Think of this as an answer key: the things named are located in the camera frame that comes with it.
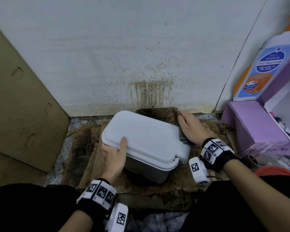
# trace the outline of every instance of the hand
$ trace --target hand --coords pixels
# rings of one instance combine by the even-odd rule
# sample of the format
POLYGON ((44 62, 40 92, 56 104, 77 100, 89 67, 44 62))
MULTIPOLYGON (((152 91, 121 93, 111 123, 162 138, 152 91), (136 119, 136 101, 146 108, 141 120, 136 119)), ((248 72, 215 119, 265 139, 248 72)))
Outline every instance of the hand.
POLYGON ((102 178, 113 185, 121 174, 126 163, 127 138, 123 137, 120 141, 120 150, 116 147, 110 147, 102 143, 102 149, 105 151, 105 170, 102 178))
POLYGON ((210 138, 211 136, 193 114, 181 110, 179 110, 179 112, 182 115, 178 116, 178 122, 181 125, 185 136, 190 141, 201 147, 204 140, 210 138))

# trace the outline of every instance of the orange label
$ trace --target orange label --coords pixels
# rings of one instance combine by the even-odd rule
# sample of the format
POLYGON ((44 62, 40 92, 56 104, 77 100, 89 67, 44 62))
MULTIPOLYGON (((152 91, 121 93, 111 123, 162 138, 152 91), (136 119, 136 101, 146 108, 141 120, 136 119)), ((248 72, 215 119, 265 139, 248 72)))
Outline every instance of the orange label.
POLYGON ((266 86, 272 76, 273 74, 271 73, 254 74, 248 77, 242 90, 248 93, 258 93, 266 86))

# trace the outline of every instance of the right hand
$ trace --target right hand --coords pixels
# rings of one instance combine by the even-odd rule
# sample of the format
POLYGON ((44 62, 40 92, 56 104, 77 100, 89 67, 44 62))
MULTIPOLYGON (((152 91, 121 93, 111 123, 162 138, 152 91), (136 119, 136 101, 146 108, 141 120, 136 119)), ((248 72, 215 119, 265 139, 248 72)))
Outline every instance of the right hand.
POLYGON ((181 115, 178 116, 178 122, 182 131, 190 141, 201 147, 205 139, 211 136, 193 114, 182 110, 179 110, 179 112, 181 115))

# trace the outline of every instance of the black pants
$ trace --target black pants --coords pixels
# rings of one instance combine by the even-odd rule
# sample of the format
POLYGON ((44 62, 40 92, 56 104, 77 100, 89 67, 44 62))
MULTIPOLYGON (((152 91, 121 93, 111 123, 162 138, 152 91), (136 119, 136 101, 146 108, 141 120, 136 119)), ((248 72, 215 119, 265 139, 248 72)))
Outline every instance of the black pants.
MULTIPOLYGON (((290 198, 290 177, 262 177, 290 198)), ((0 231, 58 231, 75 210, 79 193, 69 186, 0 187, 0 231)), ((181 231, 266 231, 230 181, 213 182, 181 231)))

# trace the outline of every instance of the pink box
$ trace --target pink box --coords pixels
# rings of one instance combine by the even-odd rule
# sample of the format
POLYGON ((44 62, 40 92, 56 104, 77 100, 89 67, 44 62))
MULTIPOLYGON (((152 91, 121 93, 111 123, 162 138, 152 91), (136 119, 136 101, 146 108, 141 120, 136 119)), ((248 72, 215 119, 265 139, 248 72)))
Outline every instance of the pink box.
POLYGON ((258 100, 228 102, 221 122, 236 129, 240 158, 290 155, 290 62, 258 100))

